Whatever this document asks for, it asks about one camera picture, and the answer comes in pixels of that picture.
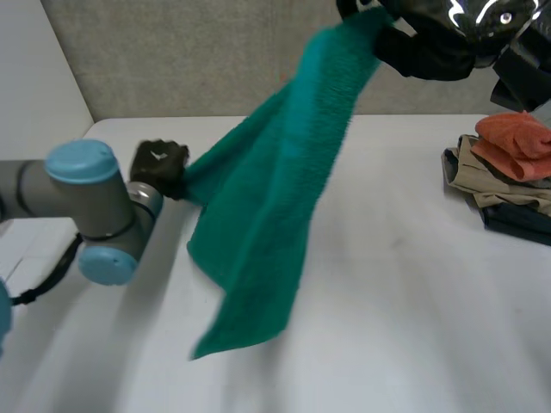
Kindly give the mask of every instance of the blue joint cap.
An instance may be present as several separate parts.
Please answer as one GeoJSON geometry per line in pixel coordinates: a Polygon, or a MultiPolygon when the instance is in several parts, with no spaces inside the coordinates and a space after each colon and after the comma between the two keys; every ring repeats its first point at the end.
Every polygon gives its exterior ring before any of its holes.
{"type": "Polygon", "coordinates": [[[134,276],[138,261],[130,254],[111,247],[86,247],[78,268],[90,281],[103,286],[122,286],[134,276]]]}
{"type": "Polygon", "coordinates": [[[83,139],[58,146],[46,158],[46,172],[56,181],[86,185],[107,181],[119,171],[109,145],[83,139]]]}
{"type": "Polygon", "coordinates": [[[2,280],[0,280],[0,357],[3,353],[3,339],[11,330],[11,324],[11,298],[2,280]]]}

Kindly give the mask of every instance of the khaki pants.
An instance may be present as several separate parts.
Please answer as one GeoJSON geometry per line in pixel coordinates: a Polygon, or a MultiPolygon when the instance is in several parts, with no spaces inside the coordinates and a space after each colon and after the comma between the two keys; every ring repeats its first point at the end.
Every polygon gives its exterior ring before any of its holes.
{"type": "Polygon", "coordinates": [[[509,202],[531,206],[539,213],[551,216],[551,189],[528,188],[500,181],[471,152],[475,142],[475,137],[463,135],[459,148],[449,148],[443,153],[444,176],[450,187],[473,194],[480,208],[509,202]]]}

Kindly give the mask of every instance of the black fabric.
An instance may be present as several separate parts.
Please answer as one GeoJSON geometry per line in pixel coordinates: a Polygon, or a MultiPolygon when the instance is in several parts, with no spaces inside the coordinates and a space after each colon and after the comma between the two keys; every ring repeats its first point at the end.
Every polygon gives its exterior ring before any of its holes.
{"type": "Polygon", "coordinates": [[[499,204],[481,210],[487,230],[551,246],[551,217],[530,207],[499,204]]]}
{"type": "Polygon", "coordinates": [[[455,81],[467,78],[475,56],[460,49],[446,50],[434,41],[434,34],[408,34],[396,29],[381,30],[375,55],[403,77],[455,81]]]}

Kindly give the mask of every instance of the black cable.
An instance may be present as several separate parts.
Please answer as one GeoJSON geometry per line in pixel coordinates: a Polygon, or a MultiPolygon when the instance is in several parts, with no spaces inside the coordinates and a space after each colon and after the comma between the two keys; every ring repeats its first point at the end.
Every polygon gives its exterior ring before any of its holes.
{"type": "Polygon", "coordinates": [[[57,286],[61,280],[65,278],[69,267],[77,256],[78,247],[83,242],[83,238],[80,234],[75,236],[72,243],[67,247],[61,258],[59,258],[58,263],[53,268],[52,272],[43,280],[37,287],[27,290],[22,293],[19,297],[14,297],[11,299],[11,305],[27,305],[35,301],[38,297],[43,294],[46,294],[52,288],[57,286]]]}

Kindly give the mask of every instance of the black glove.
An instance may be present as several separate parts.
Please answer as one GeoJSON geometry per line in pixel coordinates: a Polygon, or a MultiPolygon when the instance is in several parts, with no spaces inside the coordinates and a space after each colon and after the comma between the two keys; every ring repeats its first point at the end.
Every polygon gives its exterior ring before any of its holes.
{"type": "MultiPolygon", "coordinates": [[[[381,0],[395,18],[417,32],[381,30],[375,55],[404,77],[453,81],[474,67],[491,65],[530,19],[534,0],[381,0]]],[[[356,0],[337,0],[344,19],[358,12],[356,0]]]]}
{"type": "Polygon", "coordinates": [[[189,160],[188,147],[163,140],[141,142],[130,167],[130,181],[143,182],[175,199],[189,160]]]}

